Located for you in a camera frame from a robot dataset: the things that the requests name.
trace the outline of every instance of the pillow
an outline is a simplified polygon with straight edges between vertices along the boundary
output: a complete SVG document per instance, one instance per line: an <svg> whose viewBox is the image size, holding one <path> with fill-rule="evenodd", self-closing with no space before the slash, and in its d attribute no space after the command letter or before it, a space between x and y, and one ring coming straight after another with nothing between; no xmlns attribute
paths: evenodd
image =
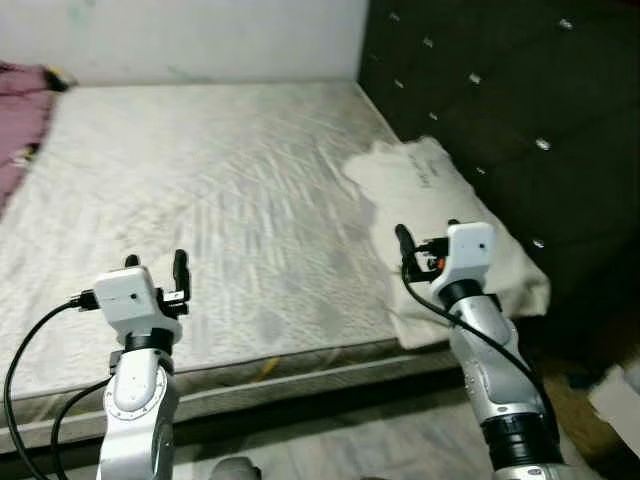
<svg viewBox="0 0 640 480"><path fill-rule="evenodd" d="M344 173L375 207L371 240L391 274L387 307L403 347L418 348L445 340L448 324L416 303L404 289L400 248L394 233L398 223L407 226L416 244L446 235L450 218L491 223L496 243L485 291L498 295L507 317L546 312L550 295L547 277L475 195L435 139L427 137L399 145L377 143L371 153L352 157L345 164ZM431 297L428 284L416 283L414 287L428 300L439 303Z"/></svg>

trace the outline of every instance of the bed frame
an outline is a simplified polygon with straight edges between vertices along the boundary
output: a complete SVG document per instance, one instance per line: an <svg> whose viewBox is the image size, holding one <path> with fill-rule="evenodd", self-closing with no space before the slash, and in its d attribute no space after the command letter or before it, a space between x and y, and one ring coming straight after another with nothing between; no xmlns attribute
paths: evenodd
<svg viewBox="0 0 640 480"><path fill-rule="evenodd" d="M443 144L547 273L551 309L532 323L563 348L638 288L639 10L370 3L360 84L402 140Z"/></svg>

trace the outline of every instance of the robotic arm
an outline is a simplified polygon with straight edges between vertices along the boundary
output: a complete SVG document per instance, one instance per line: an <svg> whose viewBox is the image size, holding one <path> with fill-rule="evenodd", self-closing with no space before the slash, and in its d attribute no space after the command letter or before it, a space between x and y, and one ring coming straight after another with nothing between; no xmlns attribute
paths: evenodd
<svg viewBox="0 0 640 480"><path fill-rule="evenodd" d="M124 350L112 354L115 375L104 394L107 432L98 480L170 480L173 416L173 344L182 337L178 315L190 299L187 255L177 250L176 290L156 289L147 269L129 256L125 268L101 275L94 295Z"/></svg>
<svg viewBox="0 0 640 480"><path fill-rule="evenodd" d="M405 286L416 297L409 284L431 282L434 296L444 305L442 313L452 320L451 349L462 366L465 388L489 447L494 478L577 479L564 465L555 417L550 402L544 400L543 388L539 382L534 385L515 364L519 361L531 372L518 351L515 326L500 312L497 298L483 293L494 244L493 227L453 220L447 237L419 247L404 225L396 227L396 235ZM416 253L426 257L426 271L419 266ZM424 300L421 303L439 310ZM482 334L497 345L487 343Z"/></svg>

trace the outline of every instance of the pink blanket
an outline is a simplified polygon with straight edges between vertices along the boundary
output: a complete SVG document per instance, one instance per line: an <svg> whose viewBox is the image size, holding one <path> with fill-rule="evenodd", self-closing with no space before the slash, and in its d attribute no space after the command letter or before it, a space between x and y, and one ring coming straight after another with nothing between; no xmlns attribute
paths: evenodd
<svg viewBox="0 0 640 480"><path fill-rule="evenodd" d="M54 94L46 70L0 62L0 214L47 129Z"/></svg>

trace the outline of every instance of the mattress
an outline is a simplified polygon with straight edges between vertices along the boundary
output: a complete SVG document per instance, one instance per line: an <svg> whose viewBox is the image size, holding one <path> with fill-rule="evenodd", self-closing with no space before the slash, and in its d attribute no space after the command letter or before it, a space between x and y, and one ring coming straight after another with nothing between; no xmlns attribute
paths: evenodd
<svg viewBox="0 0 640 480"><path fill-rule="evenodd" d="M38 318L130 253L170 287L175 248L193 284L178 420L455 365L442 344L403 353L384 307L386 273L340 173L378 140L397 141L351 82L69 92L0 222L2 370ZM14 381L30 445L117 349L99 312L42 331ZM100 409L88 398L65 438L100 434Z"/></svg>

